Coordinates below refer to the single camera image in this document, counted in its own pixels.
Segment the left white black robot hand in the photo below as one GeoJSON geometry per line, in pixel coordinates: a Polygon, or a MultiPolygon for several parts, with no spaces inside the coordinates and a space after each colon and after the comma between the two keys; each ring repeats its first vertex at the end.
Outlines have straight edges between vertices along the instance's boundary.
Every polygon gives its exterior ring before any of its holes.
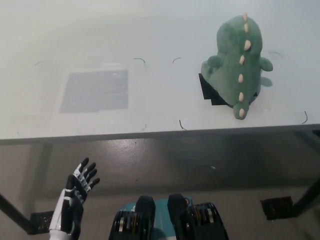
{"type": "Polygon", "coordinates": [[[71,173],[58,198],[49,225],[50,240],[77,240],[81,234],[84,203],[89,192],[100,182],[96,163],[85,158],[71,173]]]}

